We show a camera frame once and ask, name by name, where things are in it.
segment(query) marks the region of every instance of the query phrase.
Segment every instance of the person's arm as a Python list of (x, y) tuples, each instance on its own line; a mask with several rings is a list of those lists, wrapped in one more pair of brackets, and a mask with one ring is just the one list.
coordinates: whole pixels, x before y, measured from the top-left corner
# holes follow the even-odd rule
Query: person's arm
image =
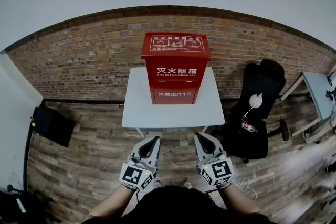
[(222, 197), (226, 208), (233, 213), (245, 216), (260, 212), (260, 207), (257, 203), (247, 197), (233, 184), (225, 189), (220, 189), (218, 192)]
[(120, 218), (133, 194), (134, 190), (127, 189), (123, 184), (121, 184), (114, 193), (91, 210), (88, 219), (94, 217), (103, 219)]

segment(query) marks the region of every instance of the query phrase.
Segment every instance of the chair backrest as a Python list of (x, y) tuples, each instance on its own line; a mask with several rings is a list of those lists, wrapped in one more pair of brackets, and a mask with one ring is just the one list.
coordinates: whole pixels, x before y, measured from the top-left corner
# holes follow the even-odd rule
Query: chair backrest
[(277, 62), (264, 59), (259, 65), (247, 64), (244, 70), (243, 88), (239, 102), (231, 108), (231, 111), (243, 117), (251, 108), (249, 105), (250, 97), (253, 94), (262, 93), (261, 106), (252, 109), (247, 114), (246, 119), (266, 119), (285, 83), (284, 69)]

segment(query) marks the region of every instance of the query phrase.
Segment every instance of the black shirt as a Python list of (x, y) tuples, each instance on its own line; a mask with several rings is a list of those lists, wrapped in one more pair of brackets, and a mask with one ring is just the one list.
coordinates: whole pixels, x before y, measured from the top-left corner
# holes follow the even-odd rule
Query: black shirt
[(211, 198), (197, 189), (167, 186), (146, 194), (128, 214), (118, 220), (92, 218), (85, 224), (105, 223), (272, 223), (261, 214), (238, 217), (219, 208)]

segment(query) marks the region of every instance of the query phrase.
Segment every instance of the white cable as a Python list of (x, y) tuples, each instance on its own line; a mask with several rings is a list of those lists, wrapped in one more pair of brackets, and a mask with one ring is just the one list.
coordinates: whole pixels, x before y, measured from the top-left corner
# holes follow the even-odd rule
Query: white cable
[[(246, 185), (246, 187), (244, 188), (244, 189), (239, 189), (239, 187), (241, 186), (241, 184), (244, 182), (244, 180), (246, 180), (247, 179), (247, 185)], [(257, 193), (254, 191), (254, 189), (252, 189), (251, 187), (249, 187), (249, 185), (250, 185), (250, 179), (248, 179), (247, 177), (245, 177), (241, 182), (240, 182), (240, 184), (238, 185), (238, 189), (243, 193), (244, 191), (246, 191), (248, 188), (250, 189), (250, 190), (252, 190), (253, 192), (254, 192), (254, 194), (256, 195), (256, 198), (253, 200), (253, 201), (255, 201), (256, 199), (257, 199)]]

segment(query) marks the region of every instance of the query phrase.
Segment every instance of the black office chair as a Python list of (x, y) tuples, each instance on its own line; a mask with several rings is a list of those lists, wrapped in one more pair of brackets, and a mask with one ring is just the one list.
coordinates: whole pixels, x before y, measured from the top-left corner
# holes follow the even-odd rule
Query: black office chair
[[(249, 63), (244, 70), (244, 81), (239, 102), (231, 108), (232, 114), (228, 116), (228, 124), (222, 130), (214, 130), (213, 135), (225, 137), (225, 150), (245, 163), (249, 159), (265, 158), (268, 153), (267, 138), (282, 133), (284, 141), (289, 140), (289, 129), (284, 120), (280, 120), (280, 127), (267, 133), (266, 119), (280, 91), (285, 86), (285, 72), (283, 67), (269, 59), (264, 59), (261, 64)], [(249, 132), (241, 126), (244, 114), (251, 108), (249, 98), (253, 94), (262, 93), (262, 104), (257, 109), (252, 109), (244, 120), (258, 130), (257, 133)]]

